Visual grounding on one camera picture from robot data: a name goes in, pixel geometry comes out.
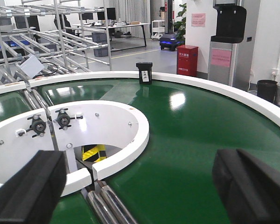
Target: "gray water dispenser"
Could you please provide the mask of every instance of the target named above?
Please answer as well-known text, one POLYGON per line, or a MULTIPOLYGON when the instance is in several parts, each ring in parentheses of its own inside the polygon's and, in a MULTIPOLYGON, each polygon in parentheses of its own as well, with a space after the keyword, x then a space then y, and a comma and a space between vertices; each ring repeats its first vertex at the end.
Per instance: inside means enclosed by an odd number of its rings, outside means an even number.
POLYGON ((208 79, 248 90, 260 0, 214 0, 208 79))

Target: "yellow black hazard stripe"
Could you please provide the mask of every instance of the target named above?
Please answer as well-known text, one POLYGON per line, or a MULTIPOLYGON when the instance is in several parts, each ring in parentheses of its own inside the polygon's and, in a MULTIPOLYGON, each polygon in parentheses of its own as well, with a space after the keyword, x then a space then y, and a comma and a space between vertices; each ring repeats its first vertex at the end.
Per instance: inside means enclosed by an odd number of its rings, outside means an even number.
POLYGON ((82 161, 99 162, 105 158, 107 157, 104 145, 82 146, 82 161))

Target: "potted plant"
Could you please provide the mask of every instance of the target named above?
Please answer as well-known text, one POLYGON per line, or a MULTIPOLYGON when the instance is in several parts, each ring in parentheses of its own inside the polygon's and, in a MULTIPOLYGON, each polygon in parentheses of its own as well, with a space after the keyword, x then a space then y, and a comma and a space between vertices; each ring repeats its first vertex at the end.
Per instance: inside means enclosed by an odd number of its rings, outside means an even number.
POLYGON ((180 4, 179 7, 181 7, 182 10, 178 12, 177 17, 181 17, 182 19, 175 22, 173 25, 174 30, 177 30, 176 39, 180 41, 179 45, 182 45, 185 43, 187 4, 180 4))

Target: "red fire extinguisher box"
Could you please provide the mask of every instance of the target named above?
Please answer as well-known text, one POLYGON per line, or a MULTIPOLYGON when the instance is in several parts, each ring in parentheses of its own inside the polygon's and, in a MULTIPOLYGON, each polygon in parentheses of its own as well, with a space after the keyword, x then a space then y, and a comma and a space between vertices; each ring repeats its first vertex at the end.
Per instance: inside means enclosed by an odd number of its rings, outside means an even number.
POLYGON ((181 45, 177 47, 177 68, 178 75, 197 76, 198 47, 181 45))

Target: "white cart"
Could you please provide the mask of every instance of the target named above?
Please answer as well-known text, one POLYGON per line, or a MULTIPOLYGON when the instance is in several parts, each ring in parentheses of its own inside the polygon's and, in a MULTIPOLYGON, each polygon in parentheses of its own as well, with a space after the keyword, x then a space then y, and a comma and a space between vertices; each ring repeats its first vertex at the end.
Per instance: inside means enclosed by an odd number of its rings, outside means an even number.
POLYGON ((165 21, 164 20, 154 20, 152 22, 153 33, 151 39, 160 39, 165 33, 165 21))

